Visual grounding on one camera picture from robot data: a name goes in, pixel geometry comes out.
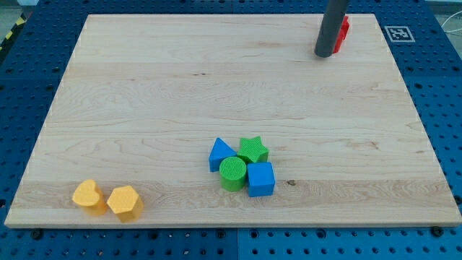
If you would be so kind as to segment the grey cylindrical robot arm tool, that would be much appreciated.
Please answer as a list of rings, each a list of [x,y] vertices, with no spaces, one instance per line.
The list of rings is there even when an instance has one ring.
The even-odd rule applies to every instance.
[[[350,0],[329,0],[323,15],[314,53],[328,58],[334,52]]]

